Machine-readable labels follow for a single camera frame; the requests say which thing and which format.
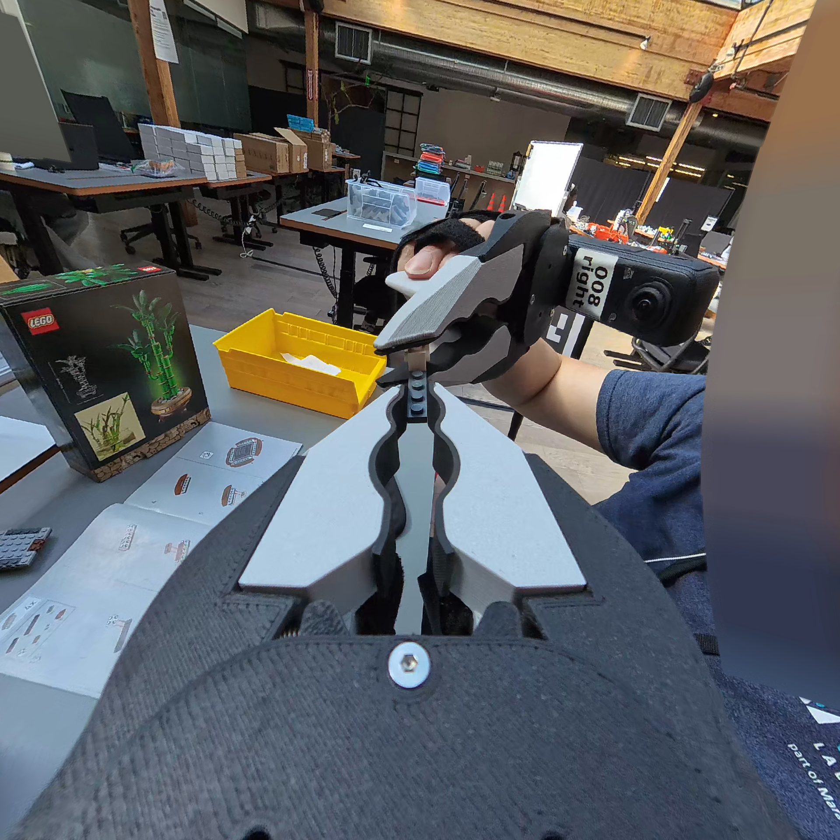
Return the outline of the dark grey lego base assembly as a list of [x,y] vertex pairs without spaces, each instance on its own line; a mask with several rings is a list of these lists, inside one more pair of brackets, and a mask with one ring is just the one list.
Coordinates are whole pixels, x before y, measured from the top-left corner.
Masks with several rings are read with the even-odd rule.
[[51,528],[8,528],[1,530],[1,572],[26,569],[44,548]]

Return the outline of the stack of white boxes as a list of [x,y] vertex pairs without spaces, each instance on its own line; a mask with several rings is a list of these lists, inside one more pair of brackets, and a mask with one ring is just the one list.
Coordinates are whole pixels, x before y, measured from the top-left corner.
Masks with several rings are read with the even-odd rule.
[[148,161],[172,164],[188,176],[208,182],[245,179],[245,153],[241,140],[211,133],[141,123],[138,131]]

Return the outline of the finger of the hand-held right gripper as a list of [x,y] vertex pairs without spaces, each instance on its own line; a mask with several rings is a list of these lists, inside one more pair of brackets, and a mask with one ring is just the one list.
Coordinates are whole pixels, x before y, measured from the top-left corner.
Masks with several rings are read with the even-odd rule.
[[410,350],[438,339],[486,303],[499,305],[512,295],[522,270],[524,245],[496,257],[456,255],[430,280],[416,284],[374,341],[378,354]]
[[[380,386],[405,384],[410,378],[406,356],[429,345],[447,331],[439,318],[407,315],[394,318],[380,333],[380,354],[396,354],[400,360],[380,376]],[[469,318],[457,327],[458,337],[430,350],[425,373],[433,384],[449,386],[479,381],[501,364],[508,366],[511,334],[508,326],[490,317]]]

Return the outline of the cardboard box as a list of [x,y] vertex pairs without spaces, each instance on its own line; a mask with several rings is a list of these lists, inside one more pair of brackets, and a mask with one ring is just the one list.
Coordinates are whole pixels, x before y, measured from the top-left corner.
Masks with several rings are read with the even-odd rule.
[[235,133],[234,139],[241,143],[247,170],[270,175],[291,173],[289,145],[281,138],[262,133]]
[[326,172],[333,168],[335,147],[329,131],[296,130],[295,134],[307,146],[307,168],[310,172]]

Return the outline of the yellow plastic bin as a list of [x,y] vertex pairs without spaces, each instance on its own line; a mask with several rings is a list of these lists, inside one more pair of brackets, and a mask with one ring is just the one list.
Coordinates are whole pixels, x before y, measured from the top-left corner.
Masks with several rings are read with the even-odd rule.
[[[262,312],[214,342],[230,387],[348,419],[368,403],[383,375],[374,336],[293,313]],[[307,355],[339,366],[338,376],[286,363]]]

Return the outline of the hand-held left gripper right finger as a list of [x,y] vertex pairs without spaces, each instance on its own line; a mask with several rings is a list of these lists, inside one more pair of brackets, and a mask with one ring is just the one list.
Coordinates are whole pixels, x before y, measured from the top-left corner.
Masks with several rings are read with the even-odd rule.
[[497,602],[580,595],[586,579],[523,450],[442,385],[429,389],[435,490],[429,628],[469,631]]

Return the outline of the black mesh office chair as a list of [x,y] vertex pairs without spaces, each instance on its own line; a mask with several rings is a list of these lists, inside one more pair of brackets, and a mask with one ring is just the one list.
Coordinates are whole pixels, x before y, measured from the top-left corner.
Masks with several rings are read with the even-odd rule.
[[711,336],[697,337],[672,346],[660,346],[640,339],[632,339],[631,353],[604,350],[615,367],[630,371],[705,375],[711,351]]

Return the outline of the wood edged standing desk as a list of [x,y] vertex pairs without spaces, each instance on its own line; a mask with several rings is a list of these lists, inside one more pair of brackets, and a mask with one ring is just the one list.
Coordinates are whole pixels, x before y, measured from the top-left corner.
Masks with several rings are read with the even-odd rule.
[[98,171],[50,172],[38,167],[1,172],[2,189],[9,191],[22,219],[26,239],[43,276],[64,271],[44,222],[47,196],[64,194],[73,205],[93,214],[123,209],[150,209],[151,223],[162,257],[155,262],[179,277],[206,281],[219,269],[195,266],[180,202],[193,198],[194,190],[207,183],[204,175],[153,178],[139,173]]
[[353,327],[356,307],[386,321],[396,310],[397,295],[385,284],[402,231],[385,222],[349,217],[341,198],[280,216],[281,227],[295,230],[302,245],[332,247],[339,253],[335,321]]

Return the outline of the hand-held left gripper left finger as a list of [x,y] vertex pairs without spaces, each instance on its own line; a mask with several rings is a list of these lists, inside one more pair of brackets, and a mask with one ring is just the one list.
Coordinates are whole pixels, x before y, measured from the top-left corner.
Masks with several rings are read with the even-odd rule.
[[239,578],[249,592],[327,601],[360,634],[393,634],[403,593],[403,389],[309,449]]

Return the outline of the lego instruction booklet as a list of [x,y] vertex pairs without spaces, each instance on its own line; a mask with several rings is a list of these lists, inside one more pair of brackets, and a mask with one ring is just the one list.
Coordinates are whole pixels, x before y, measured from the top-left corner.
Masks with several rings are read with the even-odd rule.
[[153,599],[197,544],[302,445],[208,423],[106,508],[2,614],[1,673],[99,698]]

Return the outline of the person's torso in navy shirt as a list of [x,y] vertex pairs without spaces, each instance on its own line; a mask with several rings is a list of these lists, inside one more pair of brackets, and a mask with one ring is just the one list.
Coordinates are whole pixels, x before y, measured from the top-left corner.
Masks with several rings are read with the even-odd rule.
[[613,371],[597,399],[604,454],[633,471],[596,507],[671,594],[765,785],[803,838],[839,838],[838,706],[726,675],[707,587],[700,493],[704,375]]

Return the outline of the person's right hand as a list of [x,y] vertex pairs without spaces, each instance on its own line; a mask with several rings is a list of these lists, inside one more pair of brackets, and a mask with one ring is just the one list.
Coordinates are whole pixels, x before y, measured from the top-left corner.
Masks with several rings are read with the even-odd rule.
[[496,215],[479,213],[450,217],[404,237],[395,252],[392,271],[403,271],[413,280],[428,280],[453,257],[486,241]]

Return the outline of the clear plastic storage bin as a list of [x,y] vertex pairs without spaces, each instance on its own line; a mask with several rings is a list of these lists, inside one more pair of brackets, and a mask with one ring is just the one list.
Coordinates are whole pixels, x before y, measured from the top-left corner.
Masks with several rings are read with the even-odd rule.
[[417,213],[414,188],[356,178],[346,184],[350,219],[390,228],[404,228],[414,221]]

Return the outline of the black lego set box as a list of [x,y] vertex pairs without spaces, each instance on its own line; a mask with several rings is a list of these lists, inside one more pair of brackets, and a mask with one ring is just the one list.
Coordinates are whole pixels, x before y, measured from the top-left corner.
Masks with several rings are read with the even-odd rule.
[[68,465],[91,480],[211,419],[177,275],[161,265],[3,283],[1,348]]

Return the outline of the black laptop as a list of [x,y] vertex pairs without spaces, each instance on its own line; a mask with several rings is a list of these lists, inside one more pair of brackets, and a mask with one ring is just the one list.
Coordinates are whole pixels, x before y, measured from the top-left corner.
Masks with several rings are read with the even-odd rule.
[[99,168],[98,144],[92,126],[77,122],[60,122],[69,161],[58,161],[58,166],[74,171],[96,171]]

